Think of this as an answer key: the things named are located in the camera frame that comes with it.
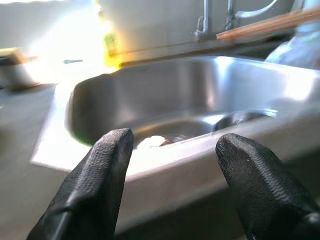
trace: kitchen faucet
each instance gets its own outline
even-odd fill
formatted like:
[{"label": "kitchen faucet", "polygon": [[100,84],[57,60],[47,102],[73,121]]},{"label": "kitchen faucet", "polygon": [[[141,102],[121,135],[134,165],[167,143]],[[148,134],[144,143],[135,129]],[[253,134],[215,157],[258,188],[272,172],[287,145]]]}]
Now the kitchen faucet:
[{"label": "kitchen faucet", "polygon": [[[233,28],[236,28],[238,25],[239,19],[252,18],[265,13],[266,11],[271,9],[277,1],[278,0],[273,0],[268,6],[261,8],[259,10],[235,12],[234,0],[228,0],[227,18],[224,25],[224,31],[228,31]],[[210,19],[209,0],[204,0],[203,5],[204,5],[204,14],[203,16],[199,17],[197,28],[194,33],[195,40],[197,42],[216,40],[217,39],[216,35],[221,32],[221,31],[220,32],[209,31],[209,19]]]}]

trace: yellow dish soap bottle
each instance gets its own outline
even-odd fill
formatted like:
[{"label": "yellow dish soap bottle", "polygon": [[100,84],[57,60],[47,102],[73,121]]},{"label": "yellow dish soap bottle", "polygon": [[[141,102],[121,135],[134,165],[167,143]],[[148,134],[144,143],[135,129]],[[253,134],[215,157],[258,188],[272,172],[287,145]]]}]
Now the yellow dish soap bottle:
[{"label": "yellow dish soap bottle", "polygon": [[95,7],[98,14],[98,20],[102,31],[103,45],[103,64],[107,68],[107,73],[113,73],[121,68],[122,59],[117,51],[116,34],[111,21],[109,21],[99,0],[95,0]]}]

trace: wall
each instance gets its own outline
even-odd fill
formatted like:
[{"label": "wall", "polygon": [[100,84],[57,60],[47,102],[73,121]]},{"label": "wall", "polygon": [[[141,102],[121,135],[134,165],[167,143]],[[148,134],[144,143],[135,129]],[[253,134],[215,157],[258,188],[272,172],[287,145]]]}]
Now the wall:
[{"label": "wall", "polygon": [[[30,48],[61,17],[87,7],[90,0],[11,3],[0,5],[0,48]],[[252,11],[271,0],[234,0],[236,10]],[[221,31],[227,0],[211,0],[211,29]],[[279,0],[270,11],[241,20],[240,25],[267,19],[291,10],[294,0]],[[102,0],[112,20],[125,62],[152,59],[220,46],[215,41],[194,42],[202,0]]]}]

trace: faucet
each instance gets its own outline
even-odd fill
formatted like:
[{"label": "faucet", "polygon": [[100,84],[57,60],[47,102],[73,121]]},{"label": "faucet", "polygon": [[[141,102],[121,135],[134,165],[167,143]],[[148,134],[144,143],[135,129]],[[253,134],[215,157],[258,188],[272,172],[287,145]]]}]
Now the faucet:
[{"label": "faucet", "polygon": [[[266,11],[271,9],[277,1],[278,0],[273,0],[268,6],[261,8],[259,10],[235,12],[234,0],[228,0],[227,17],[224,25],[224,31],[228,31],[233,28],[236,28],[238,25],[239,19],[252,18],[265,13]],[[194,33],[195,40],[197,42],[216,40],[217,39],[216,35],[218,33],[224,32],[224,31],[220,31],[220,32],[209,31],[209,19],[210,19],[209,0],[204,0],[203,5],[204,5],[204,14],[203,16],[199,17],[197,22],[197,28]]]}]

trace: backsplash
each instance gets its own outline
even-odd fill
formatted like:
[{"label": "backsplash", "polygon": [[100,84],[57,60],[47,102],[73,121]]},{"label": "backsplash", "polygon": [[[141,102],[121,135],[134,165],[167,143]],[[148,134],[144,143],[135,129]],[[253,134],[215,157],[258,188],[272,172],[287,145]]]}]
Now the backsplash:
[{"label": "backsplash", "polygon": [[[271,0],[234,0],[236,11],[253,11]],[[239,25],[247,25],[291,11],[294,0],[279,0],[268,12]],[[90,0],[64,0],[0,4],[0,48],[23,47],[27,51],[57,20]],[[194,42],[197,21],[203,15],[203,0],[102,0],[106,16],[115,27],[124,62],[177,55],[221,46],[216,41]],[[212,0],[210,24],[222,31],[227,0]]]}]

